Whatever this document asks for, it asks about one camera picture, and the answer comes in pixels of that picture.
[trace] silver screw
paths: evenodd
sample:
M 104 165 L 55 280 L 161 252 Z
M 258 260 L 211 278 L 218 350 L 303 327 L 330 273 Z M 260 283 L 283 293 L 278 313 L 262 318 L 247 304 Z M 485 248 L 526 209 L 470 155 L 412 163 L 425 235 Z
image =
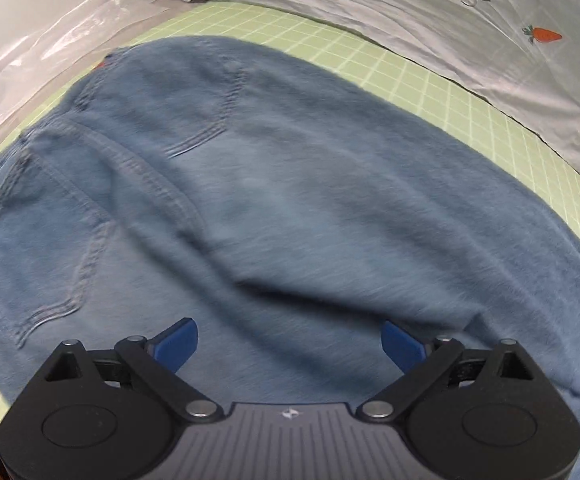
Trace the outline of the silver screw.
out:
M 385 400 L 371 400 L 363 405 L 361 411 L 372 418 L 384 418 L 390 416 L 394 412 L 394 408 Z
M 192 416 L 206 418 L 214 415 L 217 405 L 212 400 L 193 400 L 185 407 L 185 410 Z

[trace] black triangular cutout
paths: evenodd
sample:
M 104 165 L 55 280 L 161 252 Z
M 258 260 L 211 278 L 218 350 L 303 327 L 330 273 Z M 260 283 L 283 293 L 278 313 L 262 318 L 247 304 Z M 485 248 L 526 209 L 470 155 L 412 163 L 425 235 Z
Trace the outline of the black triangular cutout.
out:
M 524 381 L 531 381 L 533 379 L 532 373 L 525 367 L 523 361 L 514 352 L 507 352 L 503 356 L 503 362 L 498 372 L 499 376 L 509 379 L 521 379 Z
M 46 377 L 46 381 L 65 381 L 66 379 L 78 379 L 81 377 L 81 369 L 77 358 L 72 353 L 63 354 Z

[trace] blue denim jeans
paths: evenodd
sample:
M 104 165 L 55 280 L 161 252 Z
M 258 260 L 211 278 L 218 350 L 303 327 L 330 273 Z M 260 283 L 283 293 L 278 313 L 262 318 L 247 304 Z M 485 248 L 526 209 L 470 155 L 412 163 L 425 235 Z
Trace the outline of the blue denim jeans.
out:
M 0 389 L 63 339 L 183 316 L 227 405 L 353 405 L 379 323 L 518 339 L 580 419 L 580 241 L 471 148 L 309 63 L 226 38 L 116 51 L 0 156 Z M 572 475 L 580 479 L 580 460 Z

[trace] jeans pocket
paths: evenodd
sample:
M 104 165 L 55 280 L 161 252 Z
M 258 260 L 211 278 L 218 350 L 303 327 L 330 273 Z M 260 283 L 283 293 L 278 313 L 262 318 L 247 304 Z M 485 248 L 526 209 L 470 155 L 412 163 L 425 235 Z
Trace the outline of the jeans pocket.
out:
M 39 325 L 78 310 L 113 221 L 23 149 L 0 184 L 0 332 L 24 345 Z

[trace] green cutting mat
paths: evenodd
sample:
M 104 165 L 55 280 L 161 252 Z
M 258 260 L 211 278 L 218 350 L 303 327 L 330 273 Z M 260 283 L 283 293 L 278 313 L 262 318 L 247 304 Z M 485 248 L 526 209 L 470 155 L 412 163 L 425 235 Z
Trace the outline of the green cutting mat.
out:
M 233 2 L 196 7 L 131 44 L 199 34 L 231 36 L 277 48 L 426 119 L 514 175 L 561 215 L 580 238 L 580 175 L 536 135 L 447 79 L 338 28 L 280 10 Z M 77 79 L 38 107 L 0 150 L 54 107 Z M 0 420 L 6 411 L 0 396 Z

